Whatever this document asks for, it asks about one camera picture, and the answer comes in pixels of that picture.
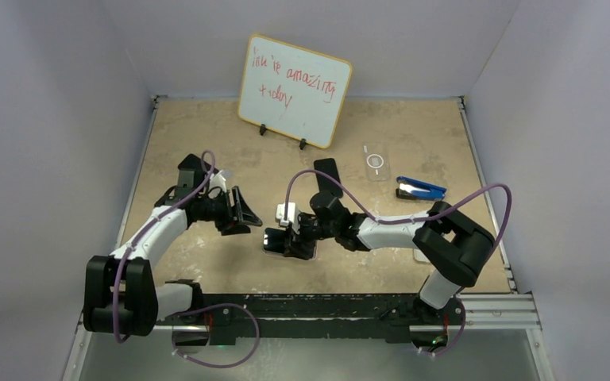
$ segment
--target table top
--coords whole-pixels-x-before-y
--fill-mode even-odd
[[[364,144],[382,144],[391,178],[371,181]],[[335,158],[342,184],[376,215],[405,215],[428,210],[431,202],[396,198],[396,177],[407,176],[446,187],[454,204],[481,187],[465,127],[455,100],[346,100],[333,144],[327,149],[258,127],[237,116],[234,100],[164,100],[160,102],[146,148],[122,240],[146,221],[153,203],[176,184],[177,165],[204,149],[216,155],[220,169],[230,169],[247,204],[264,222],[250,234],[221,237],[210,222],[199,222],[177,238],[156,265],[156,284],[195,279],[211,293],[381,293],[416,292],[433,266],[417,262],[408,248],[349,252],[334,240],[320,241],[315,260],[265,254],[263,229],[277,227],[276,205],[284,202],[291,177],[312,168],[317,159]],[[291,201],[309,210],[317,193],[314,175],[296,180]],[[342,203],[360,211],[347,196]],[[461,211],[494,232],[483,197]],[[467,291],[509,292],[499,250]]]

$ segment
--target stapler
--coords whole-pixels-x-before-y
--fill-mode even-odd
[[[399,187],[396,188],[396,197],[404,200],[429,200],[438,201],[446,197],[446,188],[434,184],[425,183],[408,177],[396,178]]]

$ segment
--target whiteboard with yellow frame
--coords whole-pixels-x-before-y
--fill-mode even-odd
[[[268,37],[249,38],[239,117],[315,147],[330,146],[352,64]]]

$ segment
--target white wall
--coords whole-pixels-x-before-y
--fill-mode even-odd
[[[153,94],[238,96],[249,35],[349,60],[350,95],[467,93],[519,0],[105,0]]]
[[[523,0],[468,111],[556,376],[610,379],[610,1]]]
[[[96,0],[0,0],[0,379],[59,379],[149,94]]]

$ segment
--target black smartphone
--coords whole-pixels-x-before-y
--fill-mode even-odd
[[[317,171],[326,173],[340,183],[340,175],[338,174],[338,166],[335,165],[335,159],[315,160],[314,165]],[[319,191],[329,191],[333,196],[342,198],[342,189],[324,176],[317,175],[317,184],[319,185]]]

